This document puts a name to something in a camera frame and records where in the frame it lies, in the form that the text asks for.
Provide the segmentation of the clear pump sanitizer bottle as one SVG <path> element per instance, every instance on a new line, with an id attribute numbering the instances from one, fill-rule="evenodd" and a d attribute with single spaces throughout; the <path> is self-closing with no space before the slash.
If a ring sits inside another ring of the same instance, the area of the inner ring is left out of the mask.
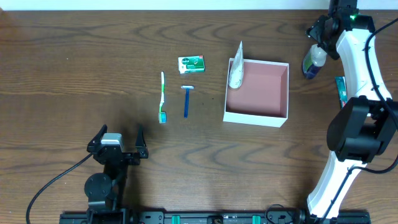
<path id="1" fill-rule="evenodd" d="M 316 77 L 317 73 L 326 62 L 326 56 L 327 53 L 317 44 L 310 47 L 310 50 L 306 56 L 304 56 L 302 61 L 303 75 L 307 80 L 311 80 Z"/>

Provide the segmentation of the green Dettol soap bar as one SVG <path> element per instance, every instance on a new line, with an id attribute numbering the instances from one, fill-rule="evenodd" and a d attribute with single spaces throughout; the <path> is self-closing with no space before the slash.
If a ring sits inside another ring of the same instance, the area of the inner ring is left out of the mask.
<path id="1" fill-rule="evenodd" d="M 205 61 L 202 55 L 178 58 L 178 70 L 180 74 L 198 73 L 205 71 Z"/>

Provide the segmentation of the white cream tube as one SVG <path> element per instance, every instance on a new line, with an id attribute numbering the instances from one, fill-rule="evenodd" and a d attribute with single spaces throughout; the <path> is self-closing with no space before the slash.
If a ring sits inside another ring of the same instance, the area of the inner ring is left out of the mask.
<path id="1" fill-rule="evenodd" d="M 238 50 L 234 57 L 232 66 L 229 71 L 228 85 L 232 89 L 238 89 L 243 82 L 244 77 L 244 58 L 243 58 L 243 42 L 240 41 Z"/>

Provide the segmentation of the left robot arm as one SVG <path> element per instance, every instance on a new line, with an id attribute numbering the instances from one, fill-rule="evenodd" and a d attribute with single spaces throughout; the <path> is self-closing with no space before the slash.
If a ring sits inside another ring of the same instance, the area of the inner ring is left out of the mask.
<path id="1" fill-rule="evenodd" d="M 138 166 L 147 159 L 149 152 L 144 140 L 143 128 L 139 127 L 134 152 L 124 151 L 123 137 L 108 133 L 107 125 L 88 143 L 87 151 L 94 160 L 104 166 L 100 173 L 90 176 L 84 191 L 88 197 L 85 223 L 129 223 L 130 212 L 122 208 L 124 188 L 129 166 Z"/>

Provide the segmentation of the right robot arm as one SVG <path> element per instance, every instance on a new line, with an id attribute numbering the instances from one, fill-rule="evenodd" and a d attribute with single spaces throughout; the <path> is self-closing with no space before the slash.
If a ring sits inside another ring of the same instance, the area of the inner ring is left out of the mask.
<path id="1" fill-rule="evenodd" d="M 342 212 L 340 205 L 361 171 L 385 174 L 397 166 L 394 161 L 383 170 L 367 167 L 397 132 L 397 102 L 382 79 L 374 47 L 378 32 L 372 17 L 361 14 L 352 0 L 330 1 L 328 14 L 306 31 L 316 44 L 303 58 L 304 77 L 313 79 L 327 56 L 341 60 L 347 102 L 328 127 L 328 161 L 307 197 L 306 213 L 295 223 L 370 223 L 367 212 Z"/>

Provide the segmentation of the small green toothpaste tube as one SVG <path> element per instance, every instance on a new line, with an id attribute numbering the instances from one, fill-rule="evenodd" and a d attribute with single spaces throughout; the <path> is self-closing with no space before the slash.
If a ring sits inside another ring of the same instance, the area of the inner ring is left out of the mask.
<path id="1" fill-rule="evenodd" d="M 335 77 L 335 82 L 338 90 L 340 106 L 343 108 L 348 101 L 345 77 Z"/>

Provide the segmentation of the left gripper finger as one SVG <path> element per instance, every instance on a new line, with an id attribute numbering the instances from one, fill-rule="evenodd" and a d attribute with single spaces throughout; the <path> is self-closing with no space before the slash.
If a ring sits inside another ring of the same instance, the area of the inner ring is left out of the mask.
<path id="1" fill-rule="evenodd" d="M 141 125 L 137 132 L 135 147 L 141 159 L 147 159 L 149 157 L 149 151 L 144 139 L 143 127 Z"/>
<path id="2" fill-rule="evenodd" d="M 102 137 L 107 133 L 107 125 L 104 124 L 94 138 L 88 143 L 86 150 L 89 153 L 97 153 L 102 148 Z"/>

